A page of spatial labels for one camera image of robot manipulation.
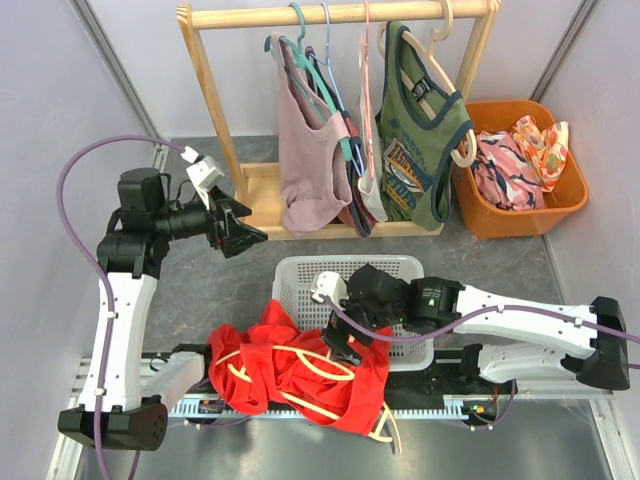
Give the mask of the white plastic basket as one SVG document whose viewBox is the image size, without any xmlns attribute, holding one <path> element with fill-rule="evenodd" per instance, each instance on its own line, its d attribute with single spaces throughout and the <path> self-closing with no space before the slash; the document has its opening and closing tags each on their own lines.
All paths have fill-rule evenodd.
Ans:
<svg viewBox="0 0 640 480">
<path fill-rule="evenodd" d="M 272 298 L 278 301 L 300 331 L 326 325 L 331 309 L 311 299 L 315 277 L 325 271 L 348 279 L 357 269 L 370 264 L 391 276 L 410 282 L 424 276 L 422 264 L 406 255 L 314 255 L 294 256 L 276 266 Z M 390 371 L 424 370 L 432 363 L 435 350 L 431 340 L 392 344 Z"/>
</svg>

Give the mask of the mauve pink tank top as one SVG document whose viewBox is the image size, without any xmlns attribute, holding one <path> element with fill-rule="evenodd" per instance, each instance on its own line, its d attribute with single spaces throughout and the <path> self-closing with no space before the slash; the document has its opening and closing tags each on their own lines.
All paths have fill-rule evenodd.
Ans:
<svg viewBox="0 0 640 480">
<path fill-rule="evenodd" d="M 330 95 L 308 84 L 295 45 L 284 35 L 270 36 L 278 77 L 278 153 L 281 224 L 302 236 L 324 228 L 352 202 L 344 149 L 348 130 Z"/>
</svg>

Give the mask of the beige wooden hanger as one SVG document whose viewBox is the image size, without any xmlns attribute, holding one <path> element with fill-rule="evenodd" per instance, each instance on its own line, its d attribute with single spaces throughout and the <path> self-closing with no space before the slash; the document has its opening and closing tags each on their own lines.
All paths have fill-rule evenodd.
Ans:
<svg viewBox="0 0 640 480">
<path fill-rule="evenodd" d="M 250 416 L 282 403 L 311 422 L 402 450 L 398 423 L 384 399 L 389 349 L 375 343 L 360 366 L 329 358 L 315 343 L 243 343 L 212 362 L 209 377 L 234 410 Z"/>
</svg>

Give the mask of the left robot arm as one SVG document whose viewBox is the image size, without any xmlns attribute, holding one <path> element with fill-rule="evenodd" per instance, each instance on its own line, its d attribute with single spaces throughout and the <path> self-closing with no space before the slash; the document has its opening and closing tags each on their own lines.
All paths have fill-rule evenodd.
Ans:
<svg viewBox="0 0 640 480">
<path fill-rule="evenodd" d="M 196 192 L 187 203 L 169 197 L 155 168 L 126 171 L 117 184 L 120 206 L 97 247 L 103 277 L 89 374 L 78 406 L 61 411 L 57 424 L 85 446 L 155 451 L 169 411 L 191 387 L 208 393 L 218 385 L 204 344 L 178 345 L 158 373 L 141 380 L 148 311 L 171 241 L 203 235 L 231 258 L 268 238 L 243 223 L 252 211 L 218 187 L 218 167 L 192 165 L 187 174 Z"/>
</svg>

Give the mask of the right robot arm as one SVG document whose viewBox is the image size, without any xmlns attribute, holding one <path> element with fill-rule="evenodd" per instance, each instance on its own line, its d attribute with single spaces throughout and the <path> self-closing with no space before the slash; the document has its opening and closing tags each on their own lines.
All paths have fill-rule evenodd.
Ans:
<svg viewBox="0 0 640 480">
<path fill-rule="evenodd" d="M 323 341 L 337 361 L 358 366 L 365 346 L 429 342 L 445 334 L 487 335 L 506 346 L 475 345 L 458 368 L 458 381 L 477 394 L 526 377 L 574 379 L 587 387 L 630 388 L 628 333 L 619 302 L 598 296 L 588 304 L 540 303 L 497 295 L 458 281 L 409 281 L 365 264 L 349 278 L 319 273 L 311 298 L 331 310 Z"/>
</svg>

